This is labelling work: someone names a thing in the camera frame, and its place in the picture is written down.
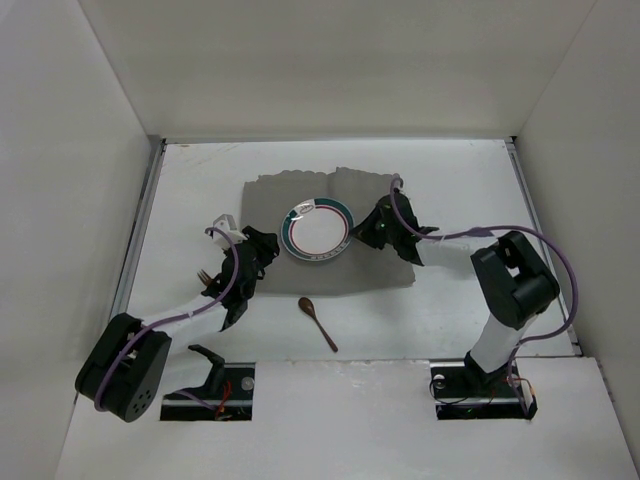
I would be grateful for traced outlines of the grey cloth placemat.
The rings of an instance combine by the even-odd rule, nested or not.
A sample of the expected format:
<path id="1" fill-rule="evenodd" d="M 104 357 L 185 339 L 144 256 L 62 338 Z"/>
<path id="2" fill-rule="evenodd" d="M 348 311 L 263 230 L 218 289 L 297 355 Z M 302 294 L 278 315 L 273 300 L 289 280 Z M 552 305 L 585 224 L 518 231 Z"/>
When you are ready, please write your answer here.
<path id="1" fill-rule="evenodd" d="M 360 223 L 389 191 L 389 174 L 338 167 L 333 173 L 284 170 L 244 184 L 241 225 L 263 233 L 280 232 L 285 215 L 300 202 L 328 197 L 344 203 Z M 354 240 L 334 259 L 299 260 L 281 249 L 266 268 L 257 292 L 269 295 L 339 296 L 404 288 L 415 281 L 411 264 L 390 246 L 372 249 Z"/>

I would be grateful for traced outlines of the brown wooden fork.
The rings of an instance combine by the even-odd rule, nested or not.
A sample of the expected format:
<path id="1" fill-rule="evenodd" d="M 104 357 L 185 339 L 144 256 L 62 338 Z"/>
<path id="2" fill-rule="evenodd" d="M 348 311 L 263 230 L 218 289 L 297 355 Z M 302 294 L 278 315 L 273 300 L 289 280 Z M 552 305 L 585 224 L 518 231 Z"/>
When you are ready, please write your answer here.
<path id="1" fill-rule="evenodd" d="M 199 270 L 197 272 L 197 277 L 204 286 L 204 289 L 201 292 L 203 296 L 215 297 L 224 289 L 221 285 L 221 278 L 219 274 L 215 277 L 211 277 L 206 271 Z"/>

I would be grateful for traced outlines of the white plate green rim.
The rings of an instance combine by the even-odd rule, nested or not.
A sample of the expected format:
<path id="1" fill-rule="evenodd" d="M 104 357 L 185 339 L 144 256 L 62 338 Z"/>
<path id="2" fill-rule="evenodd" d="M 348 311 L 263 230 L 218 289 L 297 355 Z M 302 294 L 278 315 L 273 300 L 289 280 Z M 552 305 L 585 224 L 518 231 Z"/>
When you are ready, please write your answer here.
<path id="1" fill-rule="evenodd" d="M 350 244 L 354 217 L 342 202 L 326 197 L 305 200 L 288 211 L 280 238 L 286 251 L 306 262 L 339 256 Z"/>

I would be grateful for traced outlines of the brown wooden spoon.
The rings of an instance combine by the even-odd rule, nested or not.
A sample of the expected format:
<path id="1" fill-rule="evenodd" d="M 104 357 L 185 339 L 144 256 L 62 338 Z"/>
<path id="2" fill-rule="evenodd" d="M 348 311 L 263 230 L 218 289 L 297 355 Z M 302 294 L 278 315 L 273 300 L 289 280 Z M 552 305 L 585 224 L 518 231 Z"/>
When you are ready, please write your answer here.
<path id="1" fill-rule="evenodd" d="M 305 313 L 307 316 L 309 316 L 315 322 L 316 326 L 320 330 L 321 334 L 323 335 L 324 339 L 326 340 L 326 342 L 329 345 L 329 347 L 331 348 L 331 350 L 334 353 L 337 353 L 339 351 L 339 348 L 336 345 L 336 343 L 334 342 L 334 340 L 331 338 L 331 336 L 327 333 L 325 328 L 322 326 L 322 324 L 320 323 L 320 321 L 319 321 L 319 319 L 318 319 L 318 317 L 316 315 L 315 306 L 314 306 L 313 302 L 307 297 L 301 297 L 298 300 L 298 307 L 303 313 Z"/>

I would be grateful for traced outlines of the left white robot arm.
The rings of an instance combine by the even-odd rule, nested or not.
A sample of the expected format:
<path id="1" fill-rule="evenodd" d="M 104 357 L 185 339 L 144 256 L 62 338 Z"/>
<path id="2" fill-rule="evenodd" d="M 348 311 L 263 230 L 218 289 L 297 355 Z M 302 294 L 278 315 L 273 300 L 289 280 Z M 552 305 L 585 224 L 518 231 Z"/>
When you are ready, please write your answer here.
<path id="1" fill-rule="evenodd" d="M 232 392 L 225 360 L 202 344 L 246 313 L 266 268 L 279 256 L 278 237 L 250 226 L 242 230 L 219 221 L 207 228 L 224 253 L 216 276 L 199 272 L 203 291 L 186 304 L 146 319 L 115 315 L 97 340 L 76 380 L 78 395 L 99 412 L 130 423 L 156 396 L 177 395 L 219 412 L 209 399 Z"/>

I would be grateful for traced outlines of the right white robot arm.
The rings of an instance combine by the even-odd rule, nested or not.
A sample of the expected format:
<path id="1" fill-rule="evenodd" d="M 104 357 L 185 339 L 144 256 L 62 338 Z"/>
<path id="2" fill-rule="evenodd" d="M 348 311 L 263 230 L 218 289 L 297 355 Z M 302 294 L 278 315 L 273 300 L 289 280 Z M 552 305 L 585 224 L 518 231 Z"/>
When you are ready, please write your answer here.
<path id="1" fill-rule="evenodd" d="M 512 351 L 533 320 L 560 293 L 559 284 L 526 235 L 523 227 L 505 227 L 495 243 L 470 255 L 476 278 L 489 309 L 489 318 L 464 358 L 468 384 L 480 388 L 504 378 Z M 350 235 L 371 248 L 393 247 L 412 264 L 427 264 L 427 248 L 435 240 L 488 237 L 492 229 L 475 227 L 449 236 L 421 226 L 406 196 L 395 190 L 382 197 Z"/>

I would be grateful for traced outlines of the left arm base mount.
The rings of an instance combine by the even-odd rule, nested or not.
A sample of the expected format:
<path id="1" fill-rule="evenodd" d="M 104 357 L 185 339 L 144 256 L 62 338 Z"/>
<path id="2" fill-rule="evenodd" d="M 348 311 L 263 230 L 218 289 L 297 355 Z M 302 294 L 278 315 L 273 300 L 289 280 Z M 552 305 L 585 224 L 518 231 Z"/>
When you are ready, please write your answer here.
<path id="1" fill-rule="evenodd" d="M 159 419 L 164 422 L 245 422 L 253 415 L 254 363 L 229 363 L 193 344 L 166 367 Z"/>

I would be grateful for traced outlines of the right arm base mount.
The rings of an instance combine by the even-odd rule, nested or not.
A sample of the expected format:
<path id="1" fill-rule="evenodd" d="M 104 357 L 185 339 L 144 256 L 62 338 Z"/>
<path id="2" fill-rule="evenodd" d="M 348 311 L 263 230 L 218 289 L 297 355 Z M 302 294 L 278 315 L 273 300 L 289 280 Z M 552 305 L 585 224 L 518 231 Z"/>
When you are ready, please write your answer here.
<path id="1" fill-rule="evenodd" d="M 513 367 L 512 377 L 498 373 L 477 384 L 464 362 L 430 363 L 429 393 L 438 420 L 532 420 L 538 402 L 531 382 Z"/>

